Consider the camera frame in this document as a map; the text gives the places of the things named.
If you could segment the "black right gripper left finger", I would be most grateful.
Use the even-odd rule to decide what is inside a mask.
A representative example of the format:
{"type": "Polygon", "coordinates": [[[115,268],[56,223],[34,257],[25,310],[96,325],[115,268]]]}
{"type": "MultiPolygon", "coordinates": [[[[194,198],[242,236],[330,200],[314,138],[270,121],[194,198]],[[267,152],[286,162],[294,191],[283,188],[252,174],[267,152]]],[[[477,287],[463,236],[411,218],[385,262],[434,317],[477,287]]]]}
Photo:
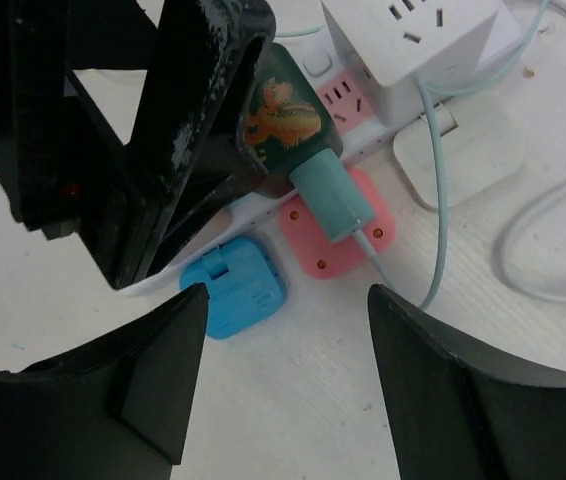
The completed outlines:
{"type": "Polygon", "coordinates": [[[167,479],[182,461],[206,287],[13,373],[0,371],[0,479],[167,479]]]}

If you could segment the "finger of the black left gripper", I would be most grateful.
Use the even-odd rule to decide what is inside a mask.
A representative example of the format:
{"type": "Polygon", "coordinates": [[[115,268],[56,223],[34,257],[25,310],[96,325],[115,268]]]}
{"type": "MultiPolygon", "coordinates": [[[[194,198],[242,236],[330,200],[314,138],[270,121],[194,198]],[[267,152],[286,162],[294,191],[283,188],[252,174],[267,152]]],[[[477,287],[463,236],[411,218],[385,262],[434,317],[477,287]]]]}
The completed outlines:
{"type": "Polygon", "coordinates": [[[159,239],[190,237],[264,181],[244,125],[275,30],[265,1],[164,3],[127,154],[159,239]]]}

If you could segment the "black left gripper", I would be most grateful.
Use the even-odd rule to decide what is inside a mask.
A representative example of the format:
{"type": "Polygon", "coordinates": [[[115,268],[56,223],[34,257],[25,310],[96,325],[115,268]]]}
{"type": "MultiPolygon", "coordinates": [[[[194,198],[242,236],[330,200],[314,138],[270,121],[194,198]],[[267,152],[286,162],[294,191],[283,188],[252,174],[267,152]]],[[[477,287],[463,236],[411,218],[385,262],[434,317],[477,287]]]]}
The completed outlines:
{"type": "Polygon", "coordinates": [[[157,206],[78,74],[145,66],[156,28],[135,1],[0,1],[0,186],[14,220],[78,234],[114,289],[142,275],[157,206]]]}

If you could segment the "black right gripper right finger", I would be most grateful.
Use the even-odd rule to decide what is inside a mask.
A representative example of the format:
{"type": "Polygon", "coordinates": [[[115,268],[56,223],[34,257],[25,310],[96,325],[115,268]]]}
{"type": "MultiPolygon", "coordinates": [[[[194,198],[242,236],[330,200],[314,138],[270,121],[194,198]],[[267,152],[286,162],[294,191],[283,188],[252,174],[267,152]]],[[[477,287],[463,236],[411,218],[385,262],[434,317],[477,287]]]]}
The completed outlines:
{"type": "Polygon", "coordinates": [[[382,285],[371,337],[403,479],[566,479],[566,372],[497,349],[382,285]]]}

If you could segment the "dark green dragon charger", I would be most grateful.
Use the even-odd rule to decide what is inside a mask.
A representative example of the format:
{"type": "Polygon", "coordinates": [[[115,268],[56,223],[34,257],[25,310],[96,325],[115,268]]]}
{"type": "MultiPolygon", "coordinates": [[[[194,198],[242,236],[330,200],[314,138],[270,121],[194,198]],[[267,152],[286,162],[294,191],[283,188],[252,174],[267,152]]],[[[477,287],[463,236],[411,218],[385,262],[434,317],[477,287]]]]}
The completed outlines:
{"type": "Polygon", "coordinates": [[[267,170],[257,192],[269,198],[292,191],[290,173],[316,153],[326,148],[343,152],[328,110],[281,44],[271,45],[259,69],[244,116],[244,139],[267,170]]]}

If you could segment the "mint green charger plug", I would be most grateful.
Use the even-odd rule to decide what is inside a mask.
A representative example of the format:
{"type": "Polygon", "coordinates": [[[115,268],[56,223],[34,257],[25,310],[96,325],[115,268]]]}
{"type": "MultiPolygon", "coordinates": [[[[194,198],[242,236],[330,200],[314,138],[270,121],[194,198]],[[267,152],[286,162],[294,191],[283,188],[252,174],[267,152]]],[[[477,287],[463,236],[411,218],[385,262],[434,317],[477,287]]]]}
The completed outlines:
{"type": "Polygon", "coordinates": [[[339,243],[375,218],[374,210],[331,148],[316,153],[289,178],[330,243],[339,243]]]}

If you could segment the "white power strip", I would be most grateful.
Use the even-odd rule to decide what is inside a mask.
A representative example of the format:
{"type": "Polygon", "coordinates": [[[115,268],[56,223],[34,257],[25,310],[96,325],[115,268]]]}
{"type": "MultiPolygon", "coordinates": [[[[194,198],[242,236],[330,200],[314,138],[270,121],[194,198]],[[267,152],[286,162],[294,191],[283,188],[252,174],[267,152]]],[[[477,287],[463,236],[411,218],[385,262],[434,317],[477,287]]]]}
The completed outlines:
{"type": "Polygon", "coordinates": [[[266,180],[223,208],[164,267],[123,294],[159,290],[203,254],[265,221],[293,197],[289,173],[301,161],[331,148],[353,165],[395,132],[374,113],[359,85],[361,76],[342,63],[327,30],[273,45],[261,72],[246,137],[268,170],[266,180]]]}

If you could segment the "pink charger plug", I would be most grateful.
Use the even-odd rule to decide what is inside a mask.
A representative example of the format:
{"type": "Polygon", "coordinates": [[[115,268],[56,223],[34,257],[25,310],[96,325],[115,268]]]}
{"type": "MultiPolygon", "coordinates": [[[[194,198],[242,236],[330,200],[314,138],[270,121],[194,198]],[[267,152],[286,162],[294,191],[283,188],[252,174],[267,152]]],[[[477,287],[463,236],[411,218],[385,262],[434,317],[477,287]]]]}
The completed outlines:
{"type": "MultiPolygon", "coordinates": [[[[373,211],[373,218],[362,226],[366,238],[378,253],[385,252],[396,236],[396,221],[372,178],[362,169],[347,170],[352,182],[373,211]]],[[[297,195],[279,213],[279,225],[302,270],[318,280],[341,276],[369,260],[350,230],[341,232],[350,217],[343,209],[332,210],[323,230],[310,207],[297,195]]]]}

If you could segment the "blue charger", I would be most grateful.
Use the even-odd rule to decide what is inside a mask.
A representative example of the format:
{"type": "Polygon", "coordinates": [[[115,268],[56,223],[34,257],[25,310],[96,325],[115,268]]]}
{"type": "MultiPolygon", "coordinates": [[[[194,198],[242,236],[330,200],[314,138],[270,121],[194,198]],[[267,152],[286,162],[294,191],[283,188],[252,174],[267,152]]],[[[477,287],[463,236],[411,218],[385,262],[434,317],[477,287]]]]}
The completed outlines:
{"type": "Polygon", "coordinates": [[[236,237],[191,263],[182,272],[182,289],[206,285],[209,295],[206,334],[230,338],[276,313],[287,287],[264,245],[236,237]]]}

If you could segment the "white cube socket adapter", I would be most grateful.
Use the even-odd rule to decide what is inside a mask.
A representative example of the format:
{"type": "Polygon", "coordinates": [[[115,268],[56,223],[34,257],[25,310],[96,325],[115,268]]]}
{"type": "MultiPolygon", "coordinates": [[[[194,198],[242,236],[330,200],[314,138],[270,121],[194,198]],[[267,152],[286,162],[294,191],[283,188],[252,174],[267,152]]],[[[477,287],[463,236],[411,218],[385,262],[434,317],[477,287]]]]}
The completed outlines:
{"type": "Polygon", "coordinates": [[[325,1],[335,49],[375,115],[402,128],[423,110],[414,80],[445,92],[499,70],[523,29],[502,1],[325,1]]]}

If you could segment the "white charger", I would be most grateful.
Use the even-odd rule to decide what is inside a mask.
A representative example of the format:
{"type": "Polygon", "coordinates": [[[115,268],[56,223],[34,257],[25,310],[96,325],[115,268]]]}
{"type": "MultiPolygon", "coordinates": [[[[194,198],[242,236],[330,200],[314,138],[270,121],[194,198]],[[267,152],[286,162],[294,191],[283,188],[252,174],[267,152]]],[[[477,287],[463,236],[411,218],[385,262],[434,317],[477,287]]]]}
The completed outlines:
{"type": "MultiPolygon", "coordinates": [[[[454,98],[439,104],[436,116],[449,206],[482,193],[521,168],[522,136],[495,95],[482,92],[454,98]]],[[[426,119],[421,117],[399,131],[392,146],[417,202],[435,210],[435,166],[426,119]]]]}

